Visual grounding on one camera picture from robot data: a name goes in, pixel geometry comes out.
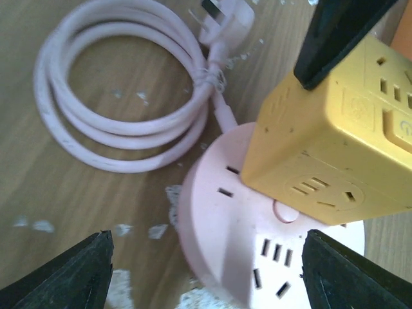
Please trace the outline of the pink round socket base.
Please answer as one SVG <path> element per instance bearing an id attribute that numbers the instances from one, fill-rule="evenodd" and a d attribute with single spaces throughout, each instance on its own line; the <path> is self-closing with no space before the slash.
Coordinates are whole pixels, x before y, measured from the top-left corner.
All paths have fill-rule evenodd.
<path id="1" fill-rule="evenodd" d="M 191 167 L 178 200 L 178 234 L 185 258 L 216 296 L 241 308 L 309 308 L 302 251 L 310 229 L 364 253 L 362 221 L 327 226 L 304 214 L 279 220 L 274 202 L 243 185 L 254 125 L 219 136 Z"/>

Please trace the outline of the yellow cube socket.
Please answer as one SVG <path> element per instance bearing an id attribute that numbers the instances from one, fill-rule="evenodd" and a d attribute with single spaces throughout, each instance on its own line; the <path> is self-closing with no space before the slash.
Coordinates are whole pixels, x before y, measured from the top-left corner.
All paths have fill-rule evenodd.
<path id="1" fill-rule="evenodd" d="M 363 38 L 313 90 L 264 100 L 241 179 L 328 225 L 411 209 L 411 61 Z"/>

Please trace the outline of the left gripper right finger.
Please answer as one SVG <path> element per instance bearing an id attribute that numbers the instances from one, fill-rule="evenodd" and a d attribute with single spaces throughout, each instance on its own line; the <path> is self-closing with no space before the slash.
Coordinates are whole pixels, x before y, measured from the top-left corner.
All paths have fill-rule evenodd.
<path id="1" fill-rule="evenodd" d="M 411 308 L 411 283 L 320 230 L 309 230 L 303 281 L 312 308 Z"/>

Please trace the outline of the orange power strip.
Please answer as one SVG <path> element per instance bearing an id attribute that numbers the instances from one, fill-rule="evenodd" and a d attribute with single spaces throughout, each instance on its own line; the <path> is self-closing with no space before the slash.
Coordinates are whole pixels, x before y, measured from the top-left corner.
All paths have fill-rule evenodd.
<path id="1" fill-rule="evenodd" d="M 411 60 L 411 10 L 405 9 L 401 20 L 395 31 L 391 47 L 403 55 L 406 59 Z"/>

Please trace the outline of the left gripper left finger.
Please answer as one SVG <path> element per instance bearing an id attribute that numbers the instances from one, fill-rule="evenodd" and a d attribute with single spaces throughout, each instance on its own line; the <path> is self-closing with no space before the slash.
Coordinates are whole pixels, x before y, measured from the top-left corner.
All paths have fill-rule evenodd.
<path id="1" fill-rule="evenodd" d="M 1 308 L 103 308 L 113 264 L 110 230 L 96 232 L 1 289 Z"/>

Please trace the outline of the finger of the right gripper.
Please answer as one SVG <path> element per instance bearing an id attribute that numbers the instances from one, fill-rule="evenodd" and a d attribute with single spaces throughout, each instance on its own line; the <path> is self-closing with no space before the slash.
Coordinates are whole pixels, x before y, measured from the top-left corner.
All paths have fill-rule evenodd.
<path id="1" fill-rule="evenodd" d="M 319 1 L 294 67 L 294 76 L 313 90 L 396 3 L 395 0 Z"/>

